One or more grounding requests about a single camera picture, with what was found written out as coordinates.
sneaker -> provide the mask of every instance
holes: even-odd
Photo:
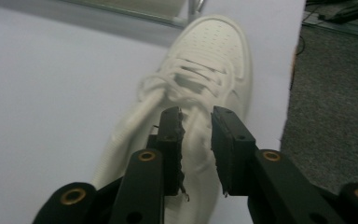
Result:
[[[184,186],[190,197],[165,198],[165,223],[208,223],[219,193],[211,151],[211,113],[219,105],[244,120],[252,85],[250,50],[241,28],[223,16],[202,17],[181,33],[156,74],[139,86],[139,101],[112,134],[92,184],[124,175],[130,155],[145,147],[160,113],[179,106]]]

white table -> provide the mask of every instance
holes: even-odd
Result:
[[[246,125],[279,149],[303,1],[210,0],[203,14],[249,37]],[[0,224],[31,223],[52,192],[90,182],[108,136],[180,30],[47,0],[0,0]],[[246,198],[219,199],[212,223],[252,223]]]

white shoe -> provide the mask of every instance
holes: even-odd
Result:
[[[195,20],[172,45],[155,75],[139,88],[139,102],[111,136],[92,184],[101,188],[123,176],[129,156],[145,147],[160,113],[179,106],[184,186],[190,197],[165,199],[165,223],[208,223],[220,182],[211,151],[211,113],[219,105],[244,120],[252,85],[250,50],[241,28],[222,16]]]

shoelace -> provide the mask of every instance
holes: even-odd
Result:
[[[205,59],[194,62],[193,60],[178,58],[172,63],[168,72],[159,72],[145,77],[138,88],[138,97],[143,101],[144,96],[150,91],[160,87],[169,87],[172,91],[168,94],[168,98],[172,102],[195,102],[209,113],[212,109],[212,102],[205,99],[202,92],[207,90],[212,96],[218,97],[219,88],[222,85],[221,76],[225,74],[224,65],[219,62],[206,61]],[[153,84],[148,83],[155,79],[162,81]]]

gray carpet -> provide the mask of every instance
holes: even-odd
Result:
[[[358,37],[311,27],[301,36],[281,150],[312,184],[338,193],[358,182]]]

